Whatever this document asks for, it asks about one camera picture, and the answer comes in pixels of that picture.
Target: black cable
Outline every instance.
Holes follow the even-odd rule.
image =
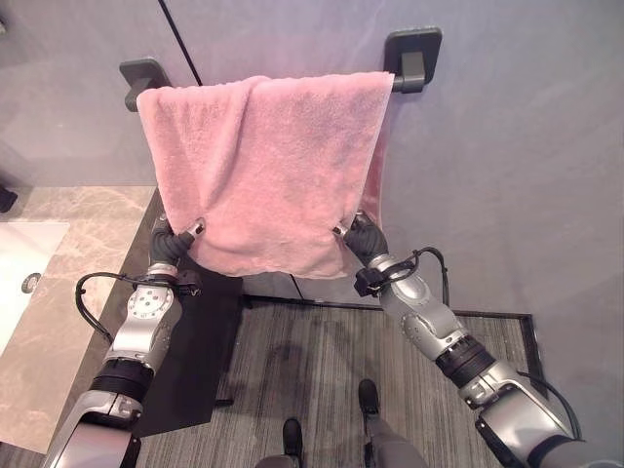
[[[518,375],[521,375],[522,377],[529,378],[530,380],[543,385],[550,391],[550,393],[555,395],[559,399],[560,402],[562,402],[565,413],[567,414],[567,418],[569,419],[569,423],[572,426],[572,435],[574,436],[574,439],[576,439],[577,441],[580,441],[583,438],[582,433],[581,433],[581,425],[578,422],[578,418],[576,417],[576,413],[574,412],[572,405],[567,402],[566,398],[561,393],[559,393],[559,391],[553,385],[548,383],[543,378],[538,377],[536,375],[532,375],[527,372],[521,372],[519,370],[516,370],[516,372],[518,373]]]
[[[108,344],[112,344],[113,336],[106,329],[106,327],[98,319],[96,319],[96,317],[94,317],[91,314],[91,312],[89,312],[89,309],[87,309],[87,306],[82,300],[82,294],[87,292],[85,289],[83,289],[83,285],[87,282],[87,280],[89,280],[90,278],[95,278],[95,277],[113,278],[115,280],[125,281],[133,285],[146,285],[146,286],[152,286],[154,288],[158,288],[158,287],[170,288],[171,287],[171,285],[169,285],[168,283],[157,283],[153,281],[137,280],[135,278],[130,278],[124,274],[108,273],[106,271],[97,271],[96,273],[90,273],[88,275],[83,276],[80,280],[78,280],[78,283],[76,283],[76,294],[75,294],[76,307],[78,308],[78,312],[80,312],[80,315],[82,315],[82,317],[87,321],[89,325],[91,325],[96,330],[96,332],[100,333],[106,339],[106,341],[108,341]]]
[[[425,247],[423,249],[420,249],[419,251],[418,250],[411,251],[411,255],[401,262],[401,263],[409,263],[413,260],[412,267],[408,270],[408,272],[396,278],[391,278],[391,279],[384,281],[379,287],[381,288],[391,283],[396,283],[397,281],[405,280],[406,278],[413,275],[418,269],[420,256],[425,253],[434,255],[440,262],[440,269],[442,270],[442,303],[446,307],[450,307],[449,275],[448,275],[449,270],[447,269],[447,266],[445,265],[444,256],[435,247]]]
[[[184,58],[186,59],[186,63],[188,63],[188,67],[191,69],[191,73],[193,73],[193,77],[195,78],[195,81],[197,82],[199,86],[202,86],[202,79],[199,77],[199,73],[197,73],[197,69],[195,69],[195,63],[193,63],[191,56],[188,54],[188,51],[186,50],[184,41],[182,41],[182,36],[179,35],[179,31],[177,30],[176,23],[174,22],[174,19],[172,18],[172,14],[169,12],[169,8],[167,8],[167,5],[165,4],[165,0],[158,0],[158,4],[160,5],[160,8],[163,11],[165,18],[167,19],[167,23],[169,24],[169,27],[172,29],[172,33],[174,34],[174,37],[177,40],[177,44],[182,50],[182,54],[184,55]]]
[[[299,285],[296,283],[296,279],[294,278],[293,275],[290,275],[291,279],[292,279],[292,283],[294,284],[294,287],[296,288],[296,291],[299,293],[299,297],[301,297],[302,300],[305,300],[303,298],[303,294],[301,293],[301,290],[299,289]]]
[[[438,261],[440,262],[440,269],[442,270],[442,303],[446,307],[450,307],[450,292],[449,292],[449,269],[445,265],[445,257],[442,253],[436,249],[435,247],[425,247],[424,249],[420,249],[419,251],[414,251],[416,256],[421,256],[422,254],[429,253],[434,255]]]

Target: towel bar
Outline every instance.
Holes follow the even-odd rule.
[[[438,27],[396,31],[386,39],[383,69],[394,73],[393,93],[421,93],[433,79],[442,43]],[[150,88],[171,86],[167,73],[153,58],[124,61],[119,71],[130,85],[126,107],[137,112],[137,96]]]

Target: sink drain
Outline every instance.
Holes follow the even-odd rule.
[[[37,283],[41,279],[41,273],[30,273],[26,278],[21,282],[21,291],[25,294],[30,294],[35,291],[37,287]]]

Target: white sink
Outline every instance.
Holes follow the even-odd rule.
[[[0,356],[57,250],[67,222],[0,222]]]

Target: silver arm segment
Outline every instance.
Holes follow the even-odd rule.
[[[128,300],[128,314],[115,335],[91,389],[80,395],[53,439],[43,468],[134,466],[140,441],[132,428],[142,398],[169,349],[182,309],[174,294],[177,262],[204,231],[197,219],[178,236],[164,215],[152,229],[146,281]]]

